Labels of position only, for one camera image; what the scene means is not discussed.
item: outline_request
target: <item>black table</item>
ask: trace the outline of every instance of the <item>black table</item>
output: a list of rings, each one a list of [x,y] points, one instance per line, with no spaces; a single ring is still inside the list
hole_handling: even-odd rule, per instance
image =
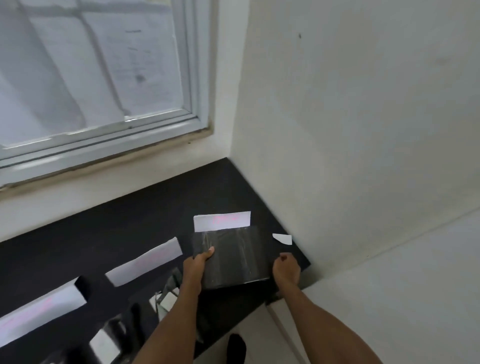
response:
[[[271,262],[290,251],[302,270],[310,265],[300,249],[282,245],[271,233],[286,233],[234,165],[221,159],[169,180],[106,202],[0,243],[0,317],[75,277],[87,282],[87,304],[0,348],[0,362],[35,364],[55,350],[89,340],[132,297],[162,285],[180,267],[193,233],[193,216],[251,211],[251,224],[267,232]],[[184,256],[115,288],[109,270],[177,236]],[[199,355],[277,291],[272,280],[202,292],[198,311],[211,334]]]

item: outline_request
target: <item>black shoe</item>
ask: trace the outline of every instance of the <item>black shoe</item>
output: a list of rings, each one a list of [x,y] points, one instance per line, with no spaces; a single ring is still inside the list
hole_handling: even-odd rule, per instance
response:
[[[247,345],[239,334],[231,334],[227,346],[227,364],[243,364],[247,355]]]

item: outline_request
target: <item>window frame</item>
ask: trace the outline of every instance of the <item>window frame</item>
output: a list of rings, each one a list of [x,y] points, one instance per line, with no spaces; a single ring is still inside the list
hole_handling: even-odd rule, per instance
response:
[[[171,4],[174,13],[183,14],[174,22],[177,43],[186,42],[186,47],[177,46],[179,62],[184,63],[180,69],[188,67],[187,75],[180,72],[183,107],[2,148],[0,188],[208,128],[211,2],[172,0]]]

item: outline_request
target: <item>fist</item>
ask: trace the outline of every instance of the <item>fist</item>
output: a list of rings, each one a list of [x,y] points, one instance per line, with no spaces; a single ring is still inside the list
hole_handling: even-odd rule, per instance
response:
[[[298,285],[300,266],[292,253],[280,253],[273,263],[273,277],[279,289],[288,284]]]
[[[182,286],[192,289],[196,295],[202,291],[205,261],[213,255],[214,251],[215,248],[211,246],[208,251],[198,254],[195,258],[189,257],[183,261]]]

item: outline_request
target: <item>window pane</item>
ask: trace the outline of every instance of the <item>window pane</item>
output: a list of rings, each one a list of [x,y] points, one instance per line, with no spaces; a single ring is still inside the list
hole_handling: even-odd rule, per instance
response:
[[[169,1],[21,3],[0,0],[0,144],[182,108]]]

